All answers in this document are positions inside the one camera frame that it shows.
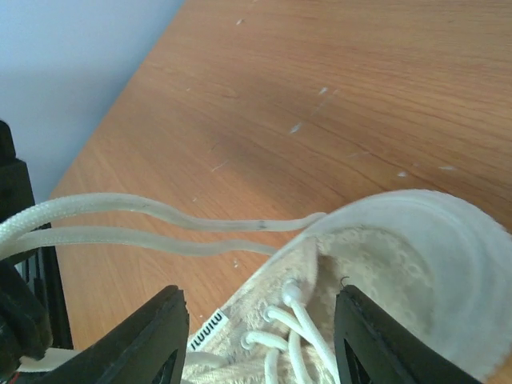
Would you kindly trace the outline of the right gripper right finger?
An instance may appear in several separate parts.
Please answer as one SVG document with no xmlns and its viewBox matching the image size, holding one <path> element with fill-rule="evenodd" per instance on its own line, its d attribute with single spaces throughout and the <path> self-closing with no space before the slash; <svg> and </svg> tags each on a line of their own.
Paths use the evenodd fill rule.
<svg viewBox="0 0 512 384">
<path fill-rule="evenodd" d="M 336 298 L 334 347 L 342 384 L 478 382 L 352 285 Z"/>
</svg>

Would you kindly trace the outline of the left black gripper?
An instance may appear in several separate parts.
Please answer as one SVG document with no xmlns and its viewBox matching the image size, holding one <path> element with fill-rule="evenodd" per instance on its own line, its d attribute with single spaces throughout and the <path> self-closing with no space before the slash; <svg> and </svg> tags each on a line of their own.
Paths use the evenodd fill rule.
<svg viewBox="0 0 512 384">
<path fill-rule="evenodd" d="M 1 221 L 33 204 L 27 165 L 1 122 Z M 44 346 L 74 348 L 53 247 L 1 261 L 1 382 L 16 383 L 21 358 L 41 357 Z"/>
</svg>

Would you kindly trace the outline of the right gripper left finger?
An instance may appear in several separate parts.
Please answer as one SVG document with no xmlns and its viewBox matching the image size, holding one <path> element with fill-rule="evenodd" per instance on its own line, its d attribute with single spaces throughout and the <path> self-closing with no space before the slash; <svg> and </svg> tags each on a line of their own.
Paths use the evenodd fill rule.
<svg viewBox="0 0 512 384">
<path fill-rule="evenodd" d="M 82 352 L 27 360 L 37 383 L 180 383 L 189 332 L 184 293 L 167 286 Z"/>
</svg>

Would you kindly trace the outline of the beige canvas sneaker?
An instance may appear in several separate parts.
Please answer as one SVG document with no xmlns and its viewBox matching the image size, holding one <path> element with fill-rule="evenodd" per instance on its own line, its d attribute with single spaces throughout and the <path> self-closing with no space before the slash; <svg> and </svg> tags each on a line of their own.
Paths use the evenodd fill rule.
<svg viewBox="0 0 512 384">
<path fill-rule="evenodd" d="M 478 380 L 511 351 L 511 236 L 449 194 L 400 190 L 328 214 L 190 336 L 184 383 L 336 383 L 334 315 L 356 286 Z"/>
</svg>

